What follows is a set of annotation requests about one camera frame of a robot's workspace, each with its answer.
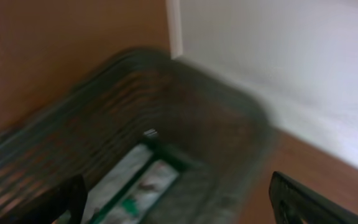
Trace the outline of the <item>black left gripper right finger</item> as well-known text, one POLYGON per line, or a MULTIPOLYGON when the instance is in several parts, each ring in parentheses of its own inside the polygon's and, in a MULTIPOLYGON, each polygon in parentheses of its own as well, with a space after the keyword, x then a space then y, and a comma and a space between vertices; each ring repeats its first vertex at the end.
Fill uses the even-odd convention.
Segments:
POLYGON ((358 224, 358 215, 281 172, 272 174, 269 198, 278 224, 358 224))

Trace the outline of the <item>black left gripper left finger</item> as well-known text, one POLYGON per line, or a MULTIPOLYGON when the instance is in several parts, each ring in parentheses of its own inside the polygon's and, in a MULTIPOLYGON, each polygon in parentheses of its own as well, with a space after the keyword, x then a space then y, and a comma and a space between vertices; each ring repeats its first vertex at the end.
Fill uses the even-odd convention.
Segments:
POLYGON ((80 224, 88 191, 81 174, 64 180, 30 202, 15 207, 0 217, 0 224, 51 224, 65 212, 69 224, 80 224))

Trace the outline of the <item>green glove package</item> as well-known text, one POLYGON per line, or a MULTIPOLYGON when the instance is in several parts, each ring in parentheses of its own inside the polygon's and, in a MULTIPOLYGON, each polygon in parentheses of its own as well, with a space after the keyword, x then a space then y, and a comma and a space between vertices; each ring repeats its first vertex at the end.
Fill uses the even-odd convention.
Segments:
POLYGON ((144 139, 86 191, 80 213, 65 212, 56 223, 141 223, 196 162, 172 145, 144 139))

